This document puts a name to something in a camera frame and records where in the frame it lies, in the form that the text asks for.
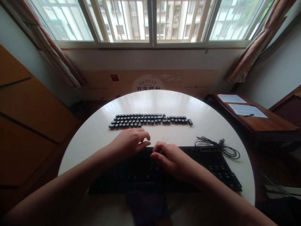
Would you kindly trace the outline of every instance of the striped curtain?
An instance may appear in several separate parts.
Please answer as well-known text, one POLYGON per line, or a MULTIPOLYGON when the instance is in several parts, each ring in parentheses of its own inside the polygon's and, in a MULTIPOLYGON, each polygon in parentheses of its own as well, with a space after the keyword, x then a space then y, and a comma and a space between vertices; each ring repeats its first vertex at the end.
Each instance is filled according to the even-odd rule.
POLYGON ((241 83, 245 81, 257 57, 268 46, 272 36, 280 27, 283 17, 295 1, 296 0, 275 0, 262 31, 233 63, 225 75, 224 79, 227 82, 241 83))
POLYGON ((42 49, 49 59, 50 64, 64 78, 67 84, 78 88, 85 85, 85 80, 72 66, 56 42, 52 40, 26 0, 9 0, 8 2, 18 16, 27 24, 37 45, 42 49))

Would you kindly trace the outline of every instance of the paper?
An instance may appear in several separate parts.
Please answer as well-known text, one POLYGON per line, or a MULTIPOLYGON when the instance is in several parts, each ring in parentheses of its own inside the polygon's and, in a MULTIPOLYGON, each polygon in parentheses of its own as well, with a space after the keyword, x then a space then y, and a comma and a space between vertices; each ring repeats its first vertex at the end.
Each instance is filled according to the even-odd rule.
POLYGON ((267 118, 267 116, 259 111, 257 107, 249 106, 249 105, 235 105, 229 104, 229 106, 234 110, 237 115, 250 115, 254 114, 252 117, 260 117, 260 118, 267 118))
POLYGON ((218 97, 225 103, 247 103, 238 95, 218 94, 218 97))

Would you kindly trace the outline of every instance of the hand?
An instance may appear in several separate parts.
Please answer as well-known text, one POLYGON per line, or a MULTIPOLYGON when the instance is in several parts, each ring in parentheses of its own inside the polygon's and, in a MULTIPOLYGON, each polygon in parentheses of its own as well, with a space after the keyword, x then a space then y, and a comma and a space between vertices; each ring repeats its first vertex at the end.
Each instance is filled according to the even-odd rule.
POLYGON ((108 147, 110 152, 114 155, 114 161, 122 161, 134 154, 140 152, 143 148, 150 145, 151 136, 144 129, 126 129, 110 143, 108 147))
POLYGON ((163 145, 161 141, 158 141, 154 146, 151 158, 176 179, 189 183, 194 183, 197 180, 197 172, 200 170, 207 171, 175 144, 163 145), (159 148, 162 149, 166 157, 158 153, 159 148))

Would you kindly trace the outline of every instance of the window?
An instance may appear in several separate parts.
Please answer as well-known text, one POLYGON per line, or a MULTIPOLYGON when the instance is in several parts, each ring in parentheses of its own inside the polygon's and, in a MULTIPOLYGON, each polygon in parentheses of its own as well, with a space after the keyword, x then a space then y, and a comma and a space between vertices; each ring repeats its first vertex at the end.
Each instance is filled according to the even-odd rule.
POLYGON ((116 25, 116 30, 118 35, 124 35, 123 25, 116 25))
POLYGON ((49 34, 63 48, 247 46, 253 36, 259 33, 266 20, 265 15, 274 2, 273 0, 27 1, 33 5, 34 11, 49 34), (148 7, 147 1, 156 3, 157 11, 154 14, 152 11, 149 12, 152 7, 148 7), (149 24, 157 26, 149 30, 149 24))

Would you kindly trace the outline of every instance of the keyboard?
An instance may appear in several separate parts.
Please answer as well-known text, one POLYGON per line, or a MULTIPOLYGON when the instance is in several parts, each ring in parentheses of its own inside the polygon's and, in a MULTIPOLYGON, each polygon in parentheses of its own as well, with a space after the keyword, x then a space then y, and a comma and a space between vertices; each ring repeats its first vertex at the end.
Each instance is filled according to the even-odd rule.
MULTIPOLYGON (((242 191, 235 174, 230 170, 218 147, 179 147, 188 156, 207 168, 233 191, 242 191)), ((135 190, 166 193, 199 192, 193 185, 179 181, 160 169, 151 158, 153 148, 107 169, 89 188, 89 194, 117 194, 135 190)))
POLYGON ((123 114, 116 115, 111 121, 109 128, 133 128, 142 127, 142 125, 159 125, 159 124, 189 124, 193 125, 191 119, 186 116, 166 116, 165 114, 123 114))

